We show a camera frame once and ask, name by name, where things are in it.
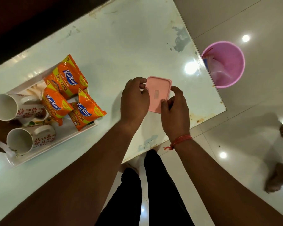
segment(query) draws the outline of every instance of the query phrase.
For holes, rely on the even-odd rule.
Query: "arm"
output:
[[[182,91],[171,89],[175,96],[162,102],[161,121],[173,142],[189,134],[189,109]],[[174,147],[216,226],[283,226],[280,213],[234,179],[194,140]]]
[[[121,120],[91,149],[50,179],[0,225],[94,225],[127,148],[148,112],[146,79],[130,80],[122,94]]]

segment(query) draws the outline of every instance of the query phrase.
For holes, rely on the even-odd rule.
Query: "white tiled floor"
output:
[[[263,191],[276,162],[283,162],[283,0],[175,0],[197,48],[213,42],[237,44],[246,59],[242,78],[219,93],[227,111],[191,129],[191,135],[239,182],[283,214],[283,188]],[[249,42],[242,36],[249,35]],[[195,225],[214,225],[175,151],[162,158]],[[140,225],[148,225],[147,179],[144,156],[139,166],[143,209]],[[120,184],[118,174],[108,199]]]

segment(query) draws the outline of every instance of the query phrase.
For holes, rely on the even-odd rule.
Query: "kurkure packet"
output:
[[[41,103],[45,106],[50,116],[58,122],[59,126],[63,124],[63,117],[66,116],[73,107],[56,90],[56,88],[47,81],[47,87],[44,90]]]
[[[87,80],[71,55],[68,55],[49,76],[44,78],[45,82],[48,80],[66,100],[78,94],[79,88],[86,89],[88,87]]]
[[[90,95],[81,89],[79,89],[79,102],[73,102],[72,106],[74,109],[69,116],[79,131],[91,121],[107,114],[106,111],[101,110]]]

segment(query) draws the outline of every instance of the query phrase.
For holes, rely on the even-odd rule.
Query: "pink plastic lid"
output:
[[[150,106],[149,111],[161,113],[161,100],[168,100],[172,81],[166,78],[150,76],[147,78],[146,87],[149,89]]]

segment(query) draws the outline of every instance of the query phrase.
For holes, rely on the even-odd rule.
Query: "white table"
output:
[[[0,219],[120,119],[120,98],[129,79],[171,79],[186,97],[190,128],[226,110],[173,0],[111,0],[0,65],[0,93],[68,54],[88,80],[91,97],[108,114],[97,127],[16,168],[9,169],[0,153]],[[166,140],[160,114],[148,112],[123,161]]]

